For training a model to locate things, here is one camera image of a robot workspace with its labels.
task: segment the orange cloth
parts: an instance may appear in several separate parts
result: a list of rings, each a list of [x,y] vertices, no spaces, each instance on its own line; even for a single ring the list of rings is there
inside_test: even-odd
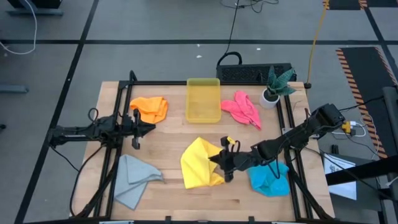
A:
[[[169,104],[161,96],[144,98],[138,97],[130,102],[132,110],[138,109],[141,114],[141,120],[150,124],[163,121],[167,114]]]

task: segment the white paper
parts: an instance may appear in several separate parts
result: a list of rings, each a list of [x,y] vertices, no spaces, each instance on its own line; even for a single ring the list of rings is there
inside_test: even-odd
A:
[[[344,169],[348,169],[355,166],[355,163],[337,158],[335,156],[325,154],[325,157],[329,158],[331,161],[338,164],[340,167]],[[336,166],[334,163],[330,162],[328,159],[325,158],[323,159],[323,168],[325,170],[325,174],[330,174],[332,172],[341,170],[341,168]],[[337,184],[329,186],[329,192],[335,195],[340,195],[342,197],[356,200],[356,182],[349,182],[345,184]]]

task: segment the potted plant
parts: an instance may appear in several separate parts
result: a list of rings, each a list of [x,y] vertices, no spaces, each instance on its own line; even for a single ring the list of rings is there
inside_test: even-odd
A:
[[[280,96],[290,95],[296,91],[287,84],[294,73],[294,69],[291,68],[279,77],[276,77],[274,66],[270,67],[267,88],[260,96],[260,105],[263,108],[269,109],[275,107],[276,103],[280,100]]]

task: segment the gray cloth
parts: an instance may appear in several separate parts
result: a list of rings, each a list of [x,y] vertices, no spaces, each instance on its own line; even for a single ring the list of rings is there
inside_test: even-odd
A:
[[[114,199],[134,210],[148,181],[152,180],[163,180],[162,173],[158,169],[135,157],[123,155],[119,159]]]

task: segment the yellow cloth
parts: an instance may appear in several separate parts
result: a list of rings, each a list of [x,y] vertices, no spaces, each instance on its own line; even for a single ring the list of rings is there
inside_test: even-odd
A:
[[[168,107],[167,100],[161,96],[152,98],[138,97],[130,102],[130,108],[132,110],[137,108],[141,114],[141,120],[150,124],[163,121]]]
[[[220,151],[220,148],[202,138],[197,138],[188,146],[181,157],[181,170],[186,189],[224,183],[224,178],[214,173],[217,164],[209,160],[209,157],[217,155]]]

